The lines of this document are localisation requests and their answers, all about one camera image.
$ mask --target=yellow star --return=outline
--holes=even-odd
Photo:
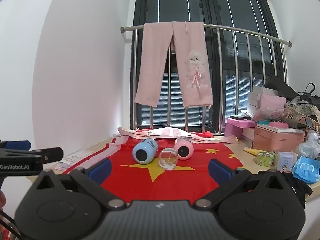
[[[207,150],[206,153],[215,153],[215,154],[217,154],[216,152],[218,151],[218,150],[215,150],[215,149],[206,149],[206,150]]]
[[[158,158],[154,158],[153,161],[148,164],[132,164],[132,165],[121,165],[121,166],[148,169],[152,182],[154,182],[159,175],[161,175],[166,171],[166,169],[159,166]],[[195,171],[195,169],[191,167],[183,167],[183,166],[175,166],[174,170],[175,171]]]
[[[229,158],[236,158],[234,153],[229,153],[230,157]]]

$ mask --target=window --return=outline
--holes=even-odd
[[[275,25],[266,0],[136,0],[134,25],[147,22],[194,21],[207,24],[234,26],[248,29],[271,36],[276,36]],[[143,31],[139,31],[137,78],[140,72],[141,45]],[[224,116],[235,113],[236,100],[236,69],[235,53],[231,31],[221,30],[223,80],[220,80],[220,66],[216,30],[205,29],[206,45],[209,59],[209,70],[212,80],[213,106],[206,107],[206,130],[218,131],[220,82],[223,82]],[[262,58],[265,62],[265,76],[268,79],[275,72],[271,54],[271,44],[268,39],[261,38],[263,55],[261,55],[260,41],[257,36],[250,35],[250,49],[253,70],[253,84],[263,86]],[[280,46],[274,43],[277,60],[277,75],[282,77]],[[239,70],[239,111],[246,109],[250,91],[249,55],[245,33],[236,32],[236,57]],[[184,127],[185,108],[183,107],[175,52],[171,55],[171,126]],[[168,68],[164,71],[161,95],[158,106],[153,109],[153,126],[167,126],[168,108]],[[150,107],[137,106],[137,121],[139,128],[150,125]],[[202,107],[188,108],[189,131],[200,131],[202,126]]]

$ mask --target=blue bottle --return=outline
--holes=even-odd
[[[132,156],[137,163],[148,164],[154,159],[158,151],[158,144],[153,139],[144,139],[132,151]]]

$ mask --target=pink bottle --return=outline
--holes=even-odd
[[[193,145],[190,138],[185,136],[180,136],[176,140],[176,144],[173,147],[178,152],[179,160],[187,160],[193,154]]]

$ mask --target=gray ribbed panel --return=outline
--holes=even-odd
[[[134,201],[107,214],[98,230],[84,240],[236,240],[214,215],[197,211],[187,201]]]

